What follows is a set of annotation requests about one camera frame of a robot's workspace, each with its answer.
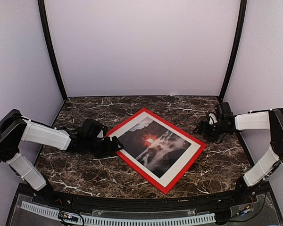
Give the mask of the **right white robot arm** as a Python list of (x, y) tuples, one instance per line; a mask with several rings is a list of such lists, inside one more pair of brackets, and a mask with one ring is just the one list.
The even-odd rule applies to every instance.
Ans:
[(248, 188), (271, 176), (283, 165), (283, 108), (234, 114), (229, 104), (224, 102), (217, 104), (213, 112), (207, 113), (193, 131), (215, 143), (220, 143), (225, 135), (245, 131), (269, 132), (269, 144), (264, 155), (237, 183), (239, 188), (231, 195), (235, 204), (242, 204), (250, 195)]

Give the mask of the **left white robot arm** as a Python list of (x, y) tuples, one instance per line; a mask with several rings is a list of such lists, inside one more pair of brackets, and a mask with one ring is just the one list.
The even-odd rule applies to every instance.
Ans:
[(96, 120), (86, 119), (75, 129), (50, 127), (24, 117), (17, 109), (11, 110), (0, 121), (0, 163), (7, 163), (20, 178), (27, 182), (47, 205), (57, 202), (57, 194), (50, 183), (20, 151), (21, 142), (32, 142), (77, 153), (93, 152), (101, 157), (124, 148), (116, 136), (107, 136), (107, 127)]

